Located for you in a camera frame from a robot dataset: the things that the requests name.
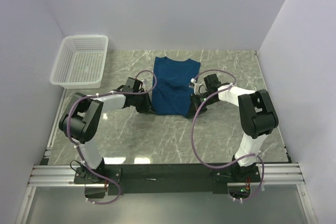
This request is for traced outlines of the blue printed t-shirt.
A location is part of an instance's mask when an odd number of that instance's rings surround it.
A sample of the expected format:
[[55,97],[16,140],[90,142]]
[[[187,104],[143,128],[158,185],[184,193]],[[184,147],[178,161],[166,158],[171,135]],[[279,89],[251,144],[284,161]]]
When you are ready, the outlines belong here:
[[152,105],[157,115],[187,117],[193,93],[189,83],[198,75],[200,67],[201,63],[192,59],[155,58],[153,72],[157,84],[152,90]]

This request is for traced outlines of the white perforated plastic basket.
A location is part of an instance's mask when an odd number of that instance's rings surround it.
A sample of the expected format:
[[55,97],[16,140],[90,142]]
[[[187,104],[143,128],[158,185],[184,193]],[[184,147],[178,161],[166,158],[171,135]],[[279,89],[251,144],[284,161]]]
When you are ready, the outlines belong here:
[[101,86],[109,39],[105,35],[65,37],[60,45],[50,83],[65,89]]

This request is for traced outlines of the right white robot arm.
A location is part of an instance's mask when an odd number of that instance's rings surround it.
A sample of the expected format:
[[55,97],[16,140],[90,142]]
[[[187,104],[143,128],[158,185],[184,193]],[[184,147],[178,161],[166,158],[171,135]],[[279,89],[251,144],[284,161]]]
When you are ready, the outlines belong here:
[[260,148],[268,135],[278,127],[279,120],[267,90],[247,90],[233,83],[221,83],[216,74],[204,78],[204,83],[191,79],[191,106],[188,112],[193,123],[197,116],[207,111],[207,106],[217,102],[228,102],[239,108],[243,137],[232,162],[221,167],[204,163],[211,169],[222,169],[220,175],[234,182],[245,181],[257,170],[256,162]]

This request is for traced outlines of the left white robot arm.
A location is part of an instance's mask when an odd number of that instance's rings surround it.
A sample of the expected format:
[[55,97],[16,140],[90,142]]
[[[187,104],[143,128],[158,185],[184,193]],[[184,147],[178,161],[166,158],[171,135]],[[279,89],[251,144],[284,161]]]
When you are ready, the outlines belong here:
[[88,165],[86,176],[91,182],[104,179],[104,159],[95,144],[94,136],[103,113],[133,106],[139,113],[154,113],[149,93],[143,82],[129,77],[126,83],[106,95],[76,93],[59,120],[58,127],[75,148],[82,162]]

